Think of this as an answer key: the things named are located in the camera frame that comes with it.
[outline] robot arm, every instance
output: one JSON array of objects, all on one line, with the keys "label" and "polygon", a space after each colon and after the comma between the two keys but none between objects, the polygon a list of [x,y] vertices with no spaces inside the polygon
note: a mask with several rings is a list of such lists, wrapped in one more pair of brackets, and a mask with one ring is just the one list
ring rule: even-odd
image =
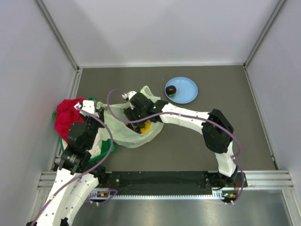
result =
[{"label": "robot arm", "polygon": [[[82,107],[83,110],[104,121],[104,109],[97,111],[96,102],[84,101],[82,105],[77,104],[76,106]],[[81,173],[94,166],[94,164],[88,163],[91,157],[88,150],[94,144],[99,127],[99,122],[92,117],[87,117],[85,123],[76,122],[70,127],[67,137],[68,147],[62,154],[54,185],[46,200],[46,203],[50,199],[51,202],[33,224],[34,226],[71,226],[86,198],[99,183],[102,183],[105,177],[105,168],[101,166],[83,175],[79,180],[76,179]],[[63,185],[71,180],[74,181],[57,193]]]},{"label": "robot arm", "polygon": [[[185,108],[177,107],[166,101],[158,100],[153,103],[142,93],[130,91],[122,97],[130,102],[130,108],[124,111],[127,118],[131,121],[142,119],[156,113],[167,113],[151,118],[151,122],[172,123],[193,129],[204,136],[205,144],[209,150],[215,153],[218,162],[218,171],[221,177],[226,182],[233,182],[237,174],[237,166],[234,163],[232,156],[232,138],[221,129],[205,122],[201,119],[213,121],[220,126],[226,128],[230,133],[233,133],[233,127],[221,113],[221,111],[213,109],[212,112],[195,112]],[[140,124],[134,123],[134,126],[142,127],[144,122]]]},{"label": "robot arm", "polygon": [[[172,123],[193,129],[204,136],[205,144],[209,150],[215,153],[218,162],[221,186],[232,183],[237,174],[237,166],[233,161],[232,138],[218,127],[208,123],[213,121],[224,127],[230,133],[233,128],[221,111],[213,109],[212,112],[195,112],[177,107],[166,101],[158,100],[153,103],[142,93],[131,91],[122,95],[130,102],[130,107],[124,110],[125,115],[131,121],[143,119],[157,113],[161,114],[150,118],[153,123]],[[97,114],[95,102],[86,101],[82,107],[86,112],[98,115],[102,121],[103,111]],[[144,128],[144,123],[133,123],[133,126]],[[75,123],[71,126],[68,135],[68,148],[62,154],[59,170],[55,178],[55,183],[51,189],[49,199],[52,202],[46,207],[42,215],[38,218],[34,226],[71,226],[80,207],[91,193],[91,191],[104,178],[105,169],[96,168],[89,174],[84,175],[80,181],[73,181],[62,189],[55,197],[55,194],[68,181],[78,177],[82,172],[91,168],[88,161],[90,150],[99,125],[93,118],[88,117],[87,122]]]}]

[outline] blue plate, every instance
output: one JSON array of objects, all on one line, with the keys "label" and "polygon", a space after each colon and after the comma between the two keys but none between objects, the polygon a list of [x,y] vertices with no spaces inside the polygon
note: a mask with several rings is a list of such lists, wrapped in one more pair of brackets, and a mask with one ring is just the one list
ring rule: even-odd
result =
[{"label": "blue plate", "polygon": [[194,83],[193,80],[185,77],[176,77],[169,80],[166,85],[165,89],[168,86],[175,86],[177,91],[175,93],[175,97],[169,97],[166,92],[166,96],[173,102],[178,104],[187,104],[193,101],[198,95],[198,87]]}]

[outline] red cloth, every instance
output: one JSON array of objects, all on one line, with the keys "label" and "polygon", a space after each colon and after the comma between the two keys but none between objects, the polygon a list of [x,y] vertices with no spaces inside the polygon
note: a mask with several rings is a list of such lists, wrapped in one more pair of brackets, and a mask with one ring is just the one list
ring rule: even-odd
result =
[{"label": "red cloth", "polygon": [[83,102],[83,100],[86,100],[86,98],[77,98],[73,100],[66,99],[56,108],[55,130],[66,142],[69,134],[69,127],[77,121],[84,122],[80,116],[79,110],[74,108],[78,102]]}]

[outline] metal frame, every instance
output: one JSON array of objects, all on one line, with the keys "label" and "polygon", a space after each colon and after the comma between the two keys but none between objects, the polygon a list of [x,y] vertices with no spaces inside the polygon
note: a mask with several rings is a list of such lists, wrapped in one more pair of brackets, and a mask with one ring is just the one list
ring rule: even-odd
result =
[{"label": "metal frame", "polygon": [[262,44],[264,38],[266,37],[267,33],[269,32],[270,28],[272,27],[272,25],[275,22],[275,19],[277,18],[277,16],[279,15],[280,11],[283,9],[284,5],[286,3],[286,0],[279,0],[278,4],[276,5],[272,15],[270,16],[267,24],[264,26],[264,29],[262,30],[259,38],[257,39],[254,47],[252,48],[249,56],[246,59],[246,62],[244,63],[245,67],[248,67],[250,62],[252,61],[253,57],[255,56],[258,48],[260,47],[260,45]]},{"label": "metal frame", "polygon": [[[82,69],[79,69],[76,61],[74,60],[71,52],[69,51],[65,41],[63,40],[57,26],[55,25],[50,13],[48,12],[43,0],[34,0],[42,15],[44,16],[45,20],[47,21],[50,29],[52,30],[54,36],[56,37],[59,45],[61,46],[63,52],[67,56],[68,60],[70,61],[71,65],[73,68],[76,70],[76,73],[74,75],[72,85],[70,88],[70,92],[68,95],[68,98],[75,98],[77,94],[77,90],[79,87],[79,81],[81,78],[81,73]],[[283,9],[284,5],[286,3],[286,0],[279,0],[277,6],[275,7],[272,15],[270,16],[267,24],[265,25],[263,31],[261,32],[257,42],[255,43],[254,47],[252,48],[246,62],[244,63],[244,68],[246,72],[246,76],[251,88],[251,92],[256,104],[256,108],[264,129],[265,136],[268,141],[269,149],[272,154],[272,158],[274,159],[274,154],[272,152],[272,147],[271,143],[268,138],[267,130],[265,128],[265,123],[262,118],[260,108],[258,106],[258,101],[256,94],[253,90],[252,83],[249,79],[249,74],[247,71],[247,67],[249,66],[250,62],[254,58],[256,52],[258,51],[260,45],[262,44],[264,38],[266,37],[268,31],[270,30],[271,26],[274,24],[276,17],[279,15],[279,12]],[[60,144],[57,141],[55,145],[56,149],[56,155],[55,159],[53,161],[54,163],[58,163],[60,161],[60,156],[61,156],[61,148]],[[282,190],[283,196],[287,205],[288,212],[290,214],[292,223],[294,226],[299,226],[301,225],[301,207],[299,206],[300,204],[298,203],[298,199],[296,197],[296,192],[293,187],[293,183],[291,180],[291,177],[289,175],[289,172],[286,170],[272,170],[272,171],[245,171],[246,174],[246,179],[248,181],[249,187],[246,187],[244,190],[250,191],[250,190]],[[37,188],[37,193],[35,196],[34,204],[30,213],[30,220],[32,220],[38,211],[42,208],[44,205],[48,194],[50,192],[50,189],[53,185],[54,179],[55,179],[56,172],[43,172],[40,178],[40,182]],[[219,195],[214,193],[212,195],[205,195],[205,196],[185,196],[185,197],[180,197],[180,196],[174,196],[174,197],[167,197],[167,196],[152,196],[152,197],[127,197],[127,196],[119,196],[116,197],[115,199],[216,199],[219,198]]]},{"label": "metal frame", "polygon": [[[300,208],[297,207],[297,202],[293,198],[294,187],[287,170],[270,170],[270,171],[244,171],[246,174],[246,179],[248,181],[248,187],[244,188],[245,191],[252,190],[282,190],[284,197],[286,198],[286,204],[294,222],[294,226],[298,226],[300,222]],[[38,185],[36,197],[34,200],[34,206],[31,211],[30,220],[33,220],[39,210],[43,207],[51,187],[55,181],[56,172],[47,171],[42,172],[40,182]],[[151,199],[151,200],[208,200],[208,199],[219,199],[219,193],[213,192],[212,195],[185,195],[185,196],[116,196],[115,200],[141,200],[141,199]]]},{"label": "metal frame", "polygon": [[58,28],[56,27],[51,15],[49,14],[43,0],[34,0],[34,1],[37,3],[42,15],[44,16],[45,20],[47,21],[51,31],[55,35],[55,37],[56,37],[59,45],[61,46],[63,52],[67,56],[67,58],[70,61],[71,65],[73,66],[73,68],[77,71],[79,69],[79,67],[78,67],[77,63],[75,62],[71,52],[69,51],[69,49],[68,49],[64,39],[62,38]]},{"label": "metal frame", "polygon": [[266,123],[265,123],[264,118],[262,116],[262,113],[260,111],[260,106],[259,106],[259,103],[258,103],[258,98],[257,98],[256,92],[255,92],[255,90],[253,88],[253,84],[251,82],[251,79],[250,79],[250,76],[249,76],[247,68],[244,67],[244,70],[245,70],[245,74],[246,74],[246,79],[248,80],[248,83],[249,83],[249,86],[250,86],[250,90],[251,90],[251,93],[252,93],[252,96],[253,96],[253,100],[255,102],[257,113],[259,115],[259,119],[260,119],[260,122],[261,122],[261,125],[262,125],[262,128],[263,128],[263,132],[264,132],[265,138],[266,138],[267,143],[268,143],[268,147],[269,147],[269,151],[270,151],[271,156],[272,156],[272,160],[274,162],[275,168],[278,170],[280,168],[279,168],[279,166],[277,164],[278,163],[277,156],[273,153],[272,144],[271,144],[271,141],[270,141],[269,136],[268,136],[267,128],[265,126]]}]

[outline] yellow object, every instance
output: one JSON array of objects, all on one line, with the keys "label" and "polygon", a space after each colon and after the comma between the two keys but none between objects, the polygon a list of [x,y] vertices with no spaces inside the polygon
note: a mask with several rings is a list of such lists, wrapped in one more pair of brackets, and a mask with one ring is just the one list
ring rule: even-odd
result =
[{"label": "yellow object", "polygon": [[147,132],[150,130],[150,127],[151,127],[151,122],[150,122],[150,121],[147,121],[147,122],[145,123],[144,128],[141,128],[141,129],[140,129],[140,132],[141,132],[141,133],[147,133]]}]

